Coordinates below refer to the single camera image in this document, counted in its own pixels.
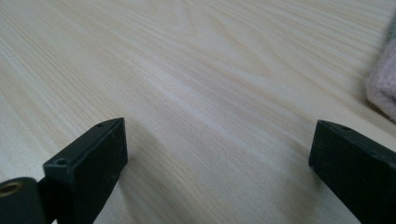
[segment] light wood surface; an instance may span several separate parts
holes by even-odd
[[[125,117],[95,223],[358,223],[308,167],[316,121],[396,149],[364,79],[393,0],[0,1],[0,181]]]

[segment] pink towel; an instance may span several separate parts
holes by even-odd
[[[366,82],[367,97],[396,121],[396,38],[392,38]]]

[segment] black plastic piece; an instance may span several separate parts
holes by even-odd
[[[99,123],[45,162],[46,176],[38,184],[31,178],[23,179],[24,188],[0,197],[0,211],[4,207],[12,211],[1,212],[0,223],[41,224],[57,219],[59,224],[92,224],[127,162],[124,119]],[[44,222],[36,221],[35,217],[43,216],[32,206],[44,211]]]
[[[0,223],[47,223],[33,178],[20,177],[0,184]]]
[[[396,153],[319,120],[309,166],[361,223],[396,223]]]

